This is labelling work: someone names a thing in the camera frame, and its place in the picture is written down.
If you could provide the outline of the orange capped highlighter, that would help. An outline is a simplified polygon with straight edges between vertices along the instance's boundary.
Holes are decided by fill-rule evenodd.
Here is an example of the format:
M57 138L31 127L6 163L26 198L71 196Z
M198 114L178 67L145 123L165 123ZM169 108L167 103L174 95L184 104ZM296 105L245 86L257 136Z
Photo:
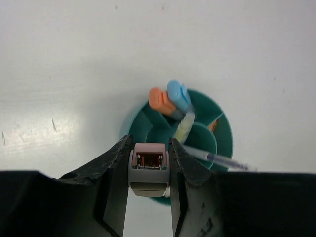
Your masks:
M180 121L184 117L183 112L169 99L167 91L162 91L158 87L151 88L149 92L149 105L152 109L174 120Z

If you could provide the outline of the pink white stapler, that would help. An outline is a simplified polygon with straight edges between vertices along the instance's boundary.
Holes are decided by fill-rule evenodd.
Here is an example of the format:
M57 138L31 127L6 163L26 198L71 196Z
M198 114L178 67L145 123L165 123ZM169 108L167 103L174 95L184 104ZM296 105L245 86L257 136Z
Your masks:
M165 197L170 183L170 158L164 143L136 143L128 162L128 186L140 197Z

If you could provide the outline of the yellow pen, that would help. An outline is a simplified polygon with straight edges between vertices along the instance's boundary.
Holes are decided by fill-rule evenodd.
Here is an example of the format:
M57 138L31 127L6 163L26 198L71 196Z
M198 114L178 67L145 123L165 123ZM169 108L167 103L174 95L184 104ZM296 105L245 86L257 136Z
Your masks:
M195 121L195 113L192 111L188 111L183 117L183 119L181 120L181 122L179 123L173 135L173 138L177 139L180 144L185 143L192 129L194 121Z

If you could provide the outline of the blue highlighter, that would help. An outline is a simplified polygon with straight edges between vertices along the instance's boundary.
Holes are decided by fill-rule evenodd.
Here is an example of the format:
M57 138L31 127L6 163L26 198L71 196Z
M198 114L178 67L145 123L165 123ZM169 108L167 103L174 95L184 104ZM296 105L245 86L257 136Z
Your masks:
M194 111L191 98L186 86L183 83L180 83L177 80L171 80L167 84L167 94L170 101L173 102L183 113Z

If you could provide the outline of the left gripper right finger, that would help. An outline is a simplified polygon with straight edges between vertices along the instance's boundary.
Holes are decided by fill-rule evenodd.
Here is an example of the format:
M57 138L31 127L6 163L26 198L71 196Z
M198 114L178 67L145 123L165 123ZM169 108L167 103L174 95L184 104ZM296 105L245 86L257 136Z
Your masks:
M175 237L313 237L316 176L211 171L169 141Z

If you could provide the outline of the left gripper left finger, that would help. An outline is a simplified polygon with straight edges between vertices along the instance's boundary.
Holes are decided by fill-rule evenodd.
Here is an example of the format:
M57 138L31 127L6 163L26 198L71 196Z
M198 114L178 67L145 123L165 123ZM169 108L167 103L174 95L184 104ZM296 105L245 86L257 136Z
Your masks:
M0 174L3 237L120 237L133 138L126 135L89 163L61 178L38 171Z

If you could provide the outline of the purple pen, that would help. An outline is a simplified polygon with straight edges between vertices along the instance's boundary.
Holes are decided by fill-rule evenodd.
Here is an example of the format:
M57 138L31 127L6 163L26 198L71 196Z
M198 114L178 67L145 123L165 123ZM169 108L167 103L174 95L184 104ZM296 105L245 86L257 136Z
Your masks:
M215 155L213 153L210 153L208 151L204 151L201 149L189 147L186 145L183 145L183 148L186 150L186 152L195 158L208 162L210 164L216 164L228 169L237 170L237 171L248 171L248 172L256 172L257 168L251 167L248 164L240 163L239 161L233 160L231 158L222 156L222 155Z

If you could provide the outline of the orange transparent cap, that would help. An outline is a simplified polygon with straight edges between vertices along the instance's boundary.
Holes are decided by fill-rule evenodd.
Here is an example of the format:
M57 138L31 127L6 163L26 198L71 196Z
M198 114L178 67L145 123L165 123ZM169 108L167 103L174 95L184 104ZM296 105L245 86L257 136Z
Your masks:
M208 129L214 133L218 127L218 124L219 124L219 120L215 120L212 124L209 125Z

